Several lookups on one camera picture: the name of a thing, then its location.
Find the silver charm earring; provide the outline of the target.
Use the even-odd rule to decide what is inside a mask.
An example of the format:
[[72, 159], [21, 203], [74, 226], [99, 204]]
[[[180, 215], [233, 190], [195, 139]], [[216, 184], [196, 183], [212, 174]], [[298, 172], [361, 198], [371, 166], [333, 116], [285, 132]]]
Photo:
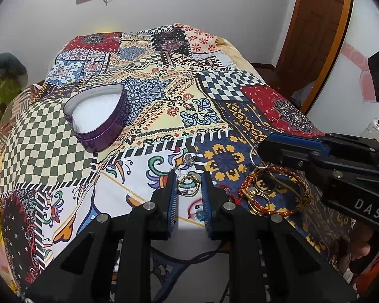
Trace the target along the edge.
[[183, 163], [188, 167], [192, 167], [194, 165], [195, 159], [196, 159], [196, 155], [186, 153], [183, 156]]

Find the wooden wardrobe door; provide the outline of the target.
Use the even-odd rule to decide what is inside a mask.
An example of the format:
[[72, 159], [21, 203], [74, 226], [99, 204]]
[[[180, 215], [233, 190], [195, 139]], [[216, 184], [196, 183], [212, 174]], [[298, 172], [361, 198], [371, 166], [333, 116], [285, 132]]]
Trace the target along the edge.
[[317, 99], [340, 52], [353, 0], [295, 0], [276, 74], [286, 98], [309, 84], [299, 110], [306, 114]]

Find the colourful patchwork bedspread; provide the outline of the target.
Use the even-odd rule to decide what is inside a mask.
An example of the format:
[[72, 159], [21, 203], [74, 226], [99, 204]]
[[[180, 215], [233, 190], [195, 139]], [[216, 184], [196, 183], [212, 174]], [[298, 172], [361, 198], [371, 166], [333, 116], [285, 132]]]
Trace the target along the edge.
[[[63, 106], [110, 84], [127, 91], [129, 121], [89, 153]], [[230, 302], [229, 246], [205, 227], [205, 171], [259, 218], [269, 302], [350, 301], [340, 264], [350, 220], [303, 172], [253, 166], [251, 148], [273, 133], [320, 131], [222, 38], [179, 23], [76, 37], [0, 123], [0, 302], [116, 302], [127, 216], [171, 170], [176, 223], [151, 241], [150, 302]]]

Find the purple heart-shaped tin box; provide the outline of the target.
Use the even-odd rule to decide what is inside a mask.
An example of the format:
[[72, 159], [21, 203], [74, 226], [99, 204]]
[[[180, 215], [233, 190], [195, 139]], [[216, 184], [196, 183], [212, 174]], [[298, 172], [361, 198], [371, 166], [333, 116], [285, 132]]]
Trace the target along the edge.
[[110, 147], [129, 121], [131, 106], [122, 84], [88, 88], [63, 106], [65, 120], [89, 153]]

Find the thin silver hoop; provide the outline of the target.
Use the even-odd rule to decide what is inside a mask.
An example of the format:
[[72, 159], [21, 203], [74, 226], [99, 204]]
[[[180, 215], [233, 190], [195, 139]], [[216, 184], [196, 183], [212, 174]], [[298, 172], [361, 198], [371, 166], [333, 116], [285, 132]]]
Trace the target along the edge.
[[257, 170], [264, 170], [268, 168], [268, 164], [264, 162], [257, 152], [258, 144], [254, 145], [250, 150], [250, 161]]

